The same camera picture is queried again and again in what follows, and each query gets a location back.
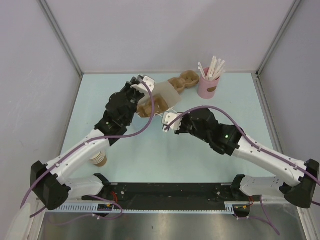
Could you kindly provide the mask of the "white wrapped straws bundle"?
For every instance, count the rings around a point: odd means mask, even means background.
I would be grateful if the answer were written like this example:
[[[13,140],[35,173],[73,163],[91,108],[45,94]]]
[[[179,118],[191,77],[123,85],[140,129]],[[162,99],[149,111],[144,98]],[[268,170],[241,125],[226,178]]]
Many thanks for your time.
[[[217,81],[221,77],[221,75],[226,71],[225,63],[225,60],[213,56],[208,71],[207,73],[205,73],[202,64],[199,62],[198,69],[200,71],[201,77],[203,77],[205,80],[209,82]]]

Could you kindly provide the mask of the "pink straw holder cup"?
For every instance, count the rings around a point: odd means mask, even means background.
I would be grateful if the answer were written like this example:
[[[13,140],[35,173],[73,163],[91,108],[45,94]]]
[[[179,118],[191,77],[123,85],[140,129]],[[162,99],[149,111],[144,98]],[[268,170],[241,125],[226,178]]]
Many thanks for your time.
[[[206,80],[202,75],[200,76],[197,88],[197,94],[202,99],[212,99],[217,91],[220,78],[214,81]]]

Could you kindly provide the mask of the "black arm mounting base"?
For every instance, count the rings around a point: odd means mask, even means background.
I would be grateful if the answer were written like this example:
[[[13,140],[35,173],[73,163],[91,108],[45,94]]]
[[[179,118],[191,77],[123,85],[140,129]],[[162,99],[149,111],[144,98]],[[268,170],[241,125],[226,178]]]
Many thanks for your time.
[[[187,204],[235,202],[253,205],[260,201],[259,195],[245,196],[232,190],[230,183],[108,183],[98,194],[117,204],[160,205],[161,203]]]

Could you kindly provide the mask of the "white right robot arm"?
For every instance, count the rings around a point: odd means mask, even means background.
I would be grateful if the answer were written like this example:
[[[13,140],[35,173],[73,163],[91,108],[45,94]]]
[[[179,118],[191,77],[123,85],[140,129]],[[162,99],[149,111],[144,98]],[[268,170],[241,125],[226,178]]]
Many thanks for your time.
[[[204,107],[177,114],[168,127],[176,135],[190,134],[202,140],[220,155],[246,160],[273,174],[272,177],[237,175],[230,187],[235,200],[242,201],[247,196],[274,196],[299,208],[311,207],[320,183],[317,161],[297,160],[269,149],[245,134],[236,123],[218,122],[211,110]]]

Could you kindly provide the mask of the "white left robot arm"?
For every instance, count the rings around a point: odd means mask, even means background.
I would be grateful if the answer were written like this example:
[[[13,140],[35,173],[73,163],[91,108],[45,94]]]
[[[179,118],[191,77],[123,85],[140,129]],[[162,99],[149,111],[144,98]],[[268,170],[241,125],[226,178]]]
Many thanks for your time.
[[[43,164],[34,163],[30,173],[30,190],[52,211],[66,200],[95,196],[105,200],[110,196],[111,184],[100,173],[89,177],[71,178],[71,175],[88,162],[97,164],[106,158],[107,148],[120,138],[128,138],[127,127],[137,112],[139,101],[151,95],[155,81],[148,76],[133,77],[121,91],[111,95],[102,119],[94,129],[65,154]]]

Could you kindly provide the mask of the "light blue paper bag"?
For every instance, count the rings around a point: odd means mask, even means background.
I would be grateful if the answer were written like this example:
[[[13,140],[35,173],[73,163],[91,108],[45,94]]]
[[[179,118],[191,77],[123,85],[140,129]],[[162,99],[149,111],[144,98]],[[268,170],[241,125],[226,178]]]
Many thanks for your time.
[[[156,83],[152,96],[156,117],[162,117],[164,112],[173,109],[182,101],[180,94],[168,81]],[[142,120],[148,120],[152,115],[152,103],[148,93],[138,102],[136,114]]]

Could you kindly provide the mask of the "brown paper cups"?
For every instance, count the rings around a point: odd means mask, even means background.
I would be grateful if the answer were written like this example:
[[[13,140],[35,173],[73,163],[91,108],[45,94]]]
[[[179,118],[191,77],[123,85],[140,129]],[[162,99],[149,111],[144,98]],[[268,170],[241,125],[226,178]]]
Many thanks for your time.
[[[106,153],[104,151],[98,152],[89,159],[89,162],[96,167],[103,167],[107,163]]]

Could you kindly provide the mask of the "brown pulp carrier stack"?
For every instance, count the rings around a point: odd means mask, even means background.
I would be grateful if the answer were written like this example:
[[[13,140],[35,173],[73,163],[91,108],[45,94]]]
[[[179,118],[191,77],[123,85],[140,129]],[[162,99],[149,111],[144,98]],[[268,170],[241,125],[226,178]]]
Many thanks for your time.
[[[184,71],[179,77],[173,77],[168,80],[179,94],[181,94],[185,89],[195,87],[199,81],[199,75],[193,70]]]

